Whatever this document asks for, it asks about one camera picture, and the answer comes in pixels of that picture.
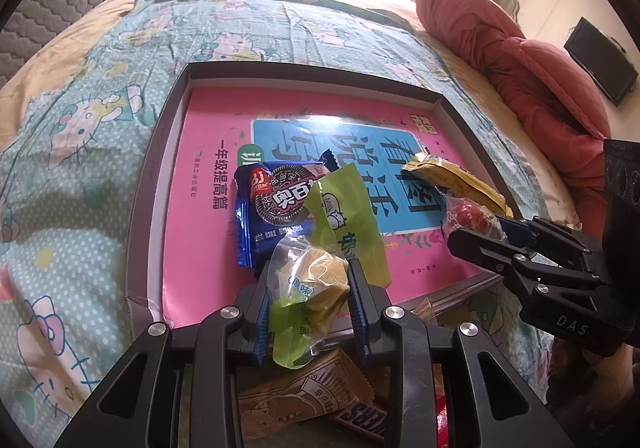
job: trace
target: silver screw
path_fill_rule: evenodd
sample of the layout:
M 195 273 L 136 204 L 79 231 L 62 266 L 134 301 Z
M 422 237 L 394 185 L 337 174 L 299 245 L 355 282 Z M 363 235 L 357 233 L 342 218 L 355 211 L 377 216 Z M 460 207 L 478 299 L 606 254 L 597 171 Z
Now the silver screw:
M 227 320 L 231 320 L 232 318 L 235 318 L 239 314 L 240 314 L 240 310 L 238 309 L 238 307 L 235 307 L 233 305 L 228 305 L 220 309 L 220 316 L 222 316 L 223 318 L 226 318 Z
M 397 305 L 390 305 L 385 309 L 385 314 L 389 318 L 397 320 L 398 318 L 402 318 L 404 316 L 404 309 L 402 309 L 402 307 L 398 307 Z
M 147 331 L 151 336 L 161 336 L 166 332 L 166 325 L 162 322 L 152 323 Z
M 460 324 L 460 332 L 465 336 L 475 336 L 478 334 L 478 326 L 471 322 L 464 322 Z

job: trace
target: black monitor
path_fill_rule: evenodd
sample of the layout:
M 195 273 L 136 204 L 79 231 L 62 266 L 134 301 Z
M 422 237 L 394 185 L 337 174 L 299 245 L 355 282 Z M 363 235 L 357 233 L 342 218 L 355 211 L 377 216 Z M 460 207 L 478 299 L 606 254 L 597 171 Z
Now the black monitor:
M 584 17 L 564 44 L 609 100 L 619 105 L 634 88 L 638 72 L 618 45 Z

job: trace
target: hello kitty bedsheet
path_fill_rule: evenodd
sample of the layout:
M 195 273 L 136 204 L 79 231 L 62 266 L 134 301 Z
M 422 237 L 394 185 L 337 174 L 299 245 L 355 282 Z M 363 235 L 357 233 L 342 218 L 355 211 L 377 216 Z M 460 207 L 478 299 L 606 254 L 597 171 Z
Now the hello kitty bedsheet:
M 138 174 L 180 71 L 208 60 L 335 67 L 440 91 L 522 214 L 547 215 L 522 153 L 392 14 L 330 0 L 137 0 L 63 88 L 31 99 L 0 155 L 0 400 L 34 448 L 55 443 L 131 342 L 124 259 Z M 548 336 L 514 318 L 508 292 L 468 311 L 542 392 Z

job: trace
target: pink comforter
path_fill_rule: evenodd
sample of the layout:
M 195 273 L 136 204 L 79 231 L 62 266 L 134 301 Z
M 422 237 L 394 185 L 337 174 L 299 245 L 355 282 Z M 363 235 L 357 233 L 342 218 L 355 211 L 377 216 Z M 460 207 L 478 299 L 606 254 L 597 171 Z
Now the pink comforter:
M 525 39 L 491 0 L 415 0 L 420 22 L 480 70 L 518 115 L 574 197 L 583 231 L 602 237 L 606 212 L 603 140 L 609 120 L 598 88 L 566 53 Z

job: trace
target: blue snack package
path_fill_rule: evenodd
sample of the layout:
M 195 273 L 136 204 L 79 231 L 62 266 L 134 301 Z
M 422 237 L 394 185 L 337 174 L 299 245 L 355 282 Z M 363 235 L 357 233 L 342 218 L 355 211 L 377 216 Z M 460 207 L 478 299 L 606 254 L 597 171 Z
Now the blue snack package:
M 303 207 L 306 194 L 318 179 L 337 168 L 330 151 L 320 161 L 268 161 L 238 167 L 234 174 L 238 265 L 261 268 L 287 233 L 311 235 L 313 221 Z

